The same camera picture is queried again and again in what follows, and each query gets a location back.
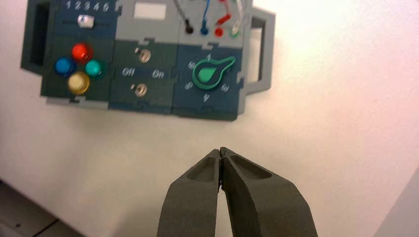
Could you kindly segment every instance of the blue cable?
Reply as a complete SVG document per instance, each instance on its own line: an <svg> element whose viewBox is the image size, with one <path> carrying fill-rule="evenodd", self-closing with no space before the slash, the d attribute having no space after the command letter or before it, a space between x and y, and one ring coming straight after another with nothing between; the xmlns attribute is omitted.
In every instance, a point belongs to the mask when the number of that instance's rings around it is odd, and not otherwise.
<svg viewBox="0 0 419 237"><path fill-rule="evenodd" d="M210 6L210 0L207 0L207 6L205 7L204 15L202 16L202 27L201 27L201 34L208 35L208 28L207 28L207 12Z"/></svg>

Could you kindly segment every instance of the dark green panel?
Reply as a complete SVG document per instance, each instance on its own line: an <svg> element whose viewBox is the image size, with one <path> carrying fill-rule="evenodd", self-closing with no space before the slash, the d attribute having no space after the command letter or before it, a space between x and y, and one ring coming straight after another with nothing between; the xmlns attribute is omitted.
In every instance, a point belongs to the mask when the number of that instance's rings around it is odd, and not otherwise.
<svg viewBox="0 0 419 237"><path fill-rule="evenodd" d="M55 62L61 57L71 57L71 50L76 43L85 42L93 48L93 59L103 64L104 74L100 78L90 78L89 90L84 94L87 100L108 101L109 87L114 76L114 69L110 67L113 58L114 41L99 38L75 38L55 36L53 39L52 53L47 58L47 68L42 80L43 96L74 98L67 88L67 78L55 72ZM77 71L84 71L85 64L78 64Z"/></svg>

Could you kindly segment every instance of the cable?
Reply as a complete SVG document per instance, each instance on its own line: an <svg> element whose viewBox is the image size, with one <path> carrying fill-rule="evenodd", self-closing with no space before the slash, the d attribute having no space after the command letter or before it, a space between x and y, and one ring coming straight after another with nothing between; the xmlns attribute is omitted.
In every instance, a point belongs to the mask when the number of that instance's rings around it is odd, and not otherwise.
<svg viewBox="0 0 419 237"><path fill-rule="evenodd" d="M226 10L227 14L217 20L218 25L224 24L226 21L230 20L230 18L231 18L230 7L228 6L228 1L227 0L221 0L221 1L224 2L224 6L225 6L225 10Z"/></svg>
<svg viewBox="0 0 419 237"><path fill-rule="evenodd" d="M174 5L176 6L177 12L179 13L180 17L182 17L183 21L185 22L185 31L188 34L192 34L194 32L194 28L189 23L189 19L186 17L185 12L183 12L182 8L180 8L180 4L178 0L173 0Z"/></svg>
<svg viewBox="0 0 419 237"><path fill-rule="evenodd" d="M227 15L230 14L230 7L228 6L228 0L224 0L225 10L227 11Z"/></svg>
<svg viewBox="0 0 419 237"><path fill-rule="evenodd" d="M210 6L210 0L207 0L207 6L205 7L204 15L202 16L202 27L201 27L201 34L208 35L208 28L207 28L207 12Z"/></svg>
<svg viewBox="0 0 419 237"><path fill-rule="evenodd" d="M231 29L231 34L233 36L236 36L239 33L240 27L242 25L243 17L244 17L242 0L236 0L236 2L237 2L237 8L239 9L239 19L236 21L236 23L234 23L234 26Z"/></svg>

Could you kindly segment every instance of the button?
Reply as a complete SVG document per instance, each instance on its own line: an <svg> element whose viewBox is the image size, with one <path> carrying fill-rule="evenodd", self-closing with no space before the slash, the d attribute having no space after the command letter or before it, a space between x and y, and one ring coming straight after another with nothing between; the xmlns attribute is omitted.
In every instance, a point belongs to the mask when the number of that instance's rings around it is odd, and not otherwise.
<svg viewBox="0 0 419 237"><path fill-rule="evenodd" d="M55 71L64 77L68 77L76 69L76 63L70 58L60 58L55 63Z"/></svg>
<svg viewBox="0 0 419 237"><path fill-rule="evenodd" d="M233 56L221 60L203 59L194 67L192 81L200 89L213 89L235 62L236 58Z"/></svg>
<svg viewBox="0 0 419 237"><path fill-rule="evenodd" d="M87 63L93 57L93 49L86 43L78 43L74 45L71 55L76 62Z"/></svg>
<svg viewBox="0 0 419 237"><path fill-rule="evenodd" d="M90 60L84 70L93 78L102 75L102 66L96 60Z"/></svg>
<svg viewBox="0 0 419 237"><path fill-rule="evenodd" d="M90 86L89 76L84 72L75 72L68 78L68 89L75 95L81 95Z"/></svg>

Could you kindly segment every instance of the cable plug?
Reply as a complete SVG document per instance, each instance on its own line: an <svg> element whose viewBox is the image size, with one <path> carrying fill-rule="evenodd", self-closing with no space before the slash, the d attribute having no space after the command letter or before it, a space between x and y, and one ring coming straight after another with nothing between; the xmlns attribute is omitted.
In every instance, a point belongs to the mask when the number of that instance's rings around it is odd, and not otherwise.
<svg viewBox="0 0 419 237"><path fill-rule="evenodd" d="M185 20L185 32L188 34L192 34L194 32L194 28L191 26L191 24L189 23L189 19Z"/></svg>

